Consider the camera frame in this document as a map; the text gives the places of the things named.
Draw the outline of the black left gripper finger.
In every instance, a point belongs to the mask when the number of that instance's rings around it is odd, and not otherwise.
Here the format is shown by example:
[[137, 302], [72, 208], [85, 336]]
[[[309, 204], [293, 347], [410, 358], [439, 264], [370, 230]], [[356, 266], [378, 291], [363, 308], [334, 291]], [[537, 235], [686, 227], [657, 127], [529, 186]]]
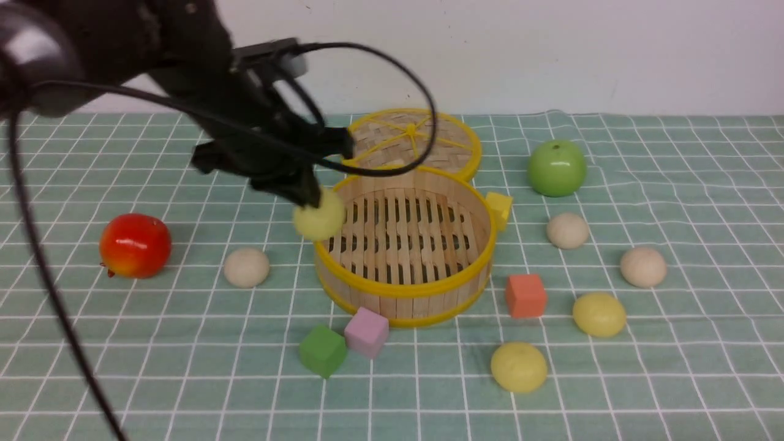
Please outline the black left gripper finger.
[[302, 165], [288, 174], [288, 200], [300, 208], [319, 208], [322, 188], [311, 165]]

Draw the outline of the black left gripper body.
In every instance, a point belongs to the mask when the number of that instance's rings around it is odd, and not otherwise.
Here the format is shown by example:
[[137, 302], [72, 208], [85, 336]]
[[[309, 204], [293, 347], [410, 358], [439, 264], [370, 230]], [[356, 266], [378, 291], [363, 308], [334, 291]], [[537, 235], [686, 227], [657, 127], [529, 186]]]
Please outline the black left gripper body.
[[303, 151], [320, 158], [338, 154], [351, 159], [355, 154], [347, 129], [308, 122], [292, 112], [274, 88], [252, 89], [249, 80], [232, 73], [202, 78], [191, 103], [249, 129], [244, 133], [198, 117], [210, 141], [194, 148], [193, 167], [204, 174], [219, 171], [247, 178], [260, 192], [288, 197], [288, 174], [312, 165]]

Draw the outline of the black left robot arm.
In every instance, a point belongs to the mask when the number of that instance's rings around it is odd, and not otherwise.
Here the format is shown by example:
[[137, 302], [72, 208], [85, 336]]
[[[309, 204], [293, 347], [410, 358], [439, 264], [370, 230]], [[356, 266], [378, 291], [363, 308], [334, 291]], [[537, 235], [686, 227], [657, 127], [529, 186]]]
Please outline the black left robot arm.
[[[13, 95], [34, 83], [67, 79], [118, 86], [146, 74], [167, 94], [326, 158], [353, 158], [345, 128], [296, 115], [272, 83], [306, 72], [294, 37], [236, 48], [214, 1], [2, 1], [2, 118]], [[37, 114], [56, 118], [105, 92], [47, 88], [33, 97]], [[212, 138], [194, 147], [201, 173], [247, 178], [251, 188], [297, 206], [319, 204], [311, 163], [289, 148], [208, 118], [189, 116]]]

